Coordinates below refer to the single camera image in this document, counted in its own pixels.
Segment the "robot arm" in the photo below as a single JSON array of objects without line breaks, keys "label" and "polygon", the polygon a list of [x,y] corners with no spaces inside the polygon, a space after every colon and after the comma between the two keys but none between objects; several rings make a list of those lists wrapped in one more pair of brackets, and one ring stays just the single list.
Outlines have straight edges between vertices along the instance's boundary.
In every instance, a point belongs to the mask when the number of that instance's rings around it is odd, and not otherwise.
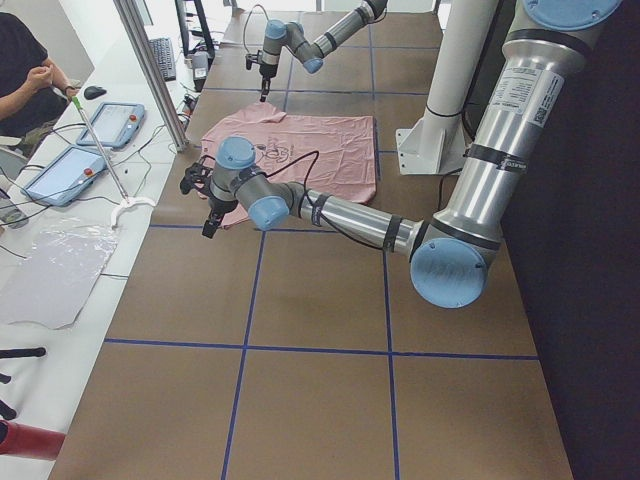
[{"label": "robot arm", "polygon": [[362,1],[313,41],[305,37],[300,23],[269,19],[264,30],[262,48],[245,55],[247,70],[251,70],[253,65],[259,66],[259,101],[265,102],[269,96],[271,81],[277,75],[283,49],[287,49],[307,73],[315,74],[323,67],[327,56],[364,27],[380,21],[386,10],[387,1]]},{"label": "robot arm", "polygon": [[396,133],[403,173],[457,176],[442,210],[413,222],[314,191],[302,181],[279,182],[258,167],[249,140],[231,136],[214,156],[188,167],[180,183],[183,193],[197,191],[209,200],[204,235],[214,235],[237,208],[261,230],[279,226],[287,216],[304,218],[362,245],[406,255],[415,290],[431,304],[473,303],[501,246],[501,218],[564,82],[584,68],[618,3],[517,2],[502,46],[505,63],[475,138],[456,151],[497,8],[494,1],[452,3],[424,114]]}]

